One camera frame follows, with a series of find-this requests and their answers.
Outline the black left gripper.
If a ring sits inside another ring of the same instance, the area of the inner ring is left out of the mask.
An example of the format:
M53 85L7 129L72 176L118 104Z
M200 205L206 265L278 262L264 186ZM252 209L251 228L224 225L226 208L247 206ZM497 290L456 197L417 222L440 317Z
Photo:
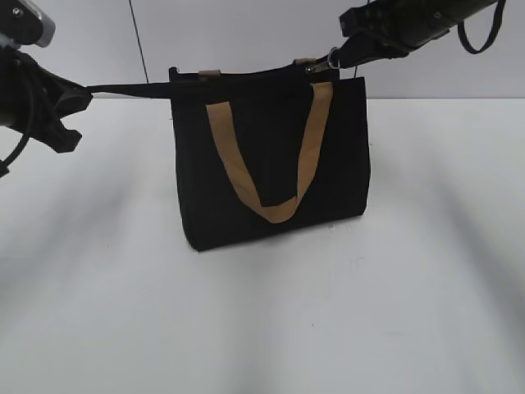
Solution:
M42 86L54 112L48 113L33 84ZM34 90L34 124L30 137L56 153L73 152L82 135L66 129L60 118L83 112L93 95L82 85L43 69L29 54L12 48L1 49L1 112L11 117L7 127L26 131L30 119L30 91Z

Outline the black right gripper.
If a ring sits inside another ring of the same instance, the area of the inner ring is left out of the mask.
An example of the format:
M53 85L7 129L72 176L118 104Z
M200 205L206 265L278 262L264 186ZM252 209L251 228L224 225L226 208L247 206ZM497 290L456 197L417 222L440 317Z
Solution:
M338 65L351 68L407 57L410 54L407 48L420 48L454 27L465 43L465 21L493 4L493 1L456 0L374 1L352 7L339 18L341 33L352 36L338 50Z

